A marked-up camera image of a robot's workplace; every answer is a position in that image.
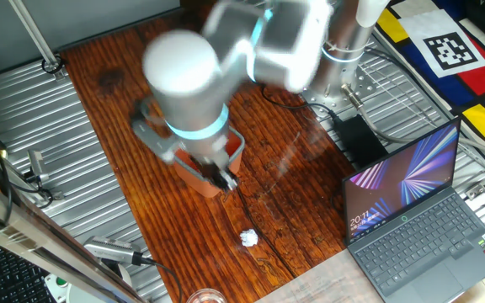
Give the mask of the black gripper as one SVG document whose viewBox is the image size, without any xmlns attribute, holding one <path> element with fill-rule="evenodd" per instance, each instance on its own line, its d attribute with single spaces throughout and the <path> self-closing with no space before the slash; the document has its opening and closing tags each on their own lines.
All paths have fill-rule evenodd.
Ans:
<svg viewBox="0 0 485 303">
<path fill-rule="evenodd" d="M 221 169 L 215 163 L 196 162 L 201 176 L 218 189 L 226 192 L 238 186 L 238 177 L 229 168 L 224 170 L 224 177 Z"/>
</svg>

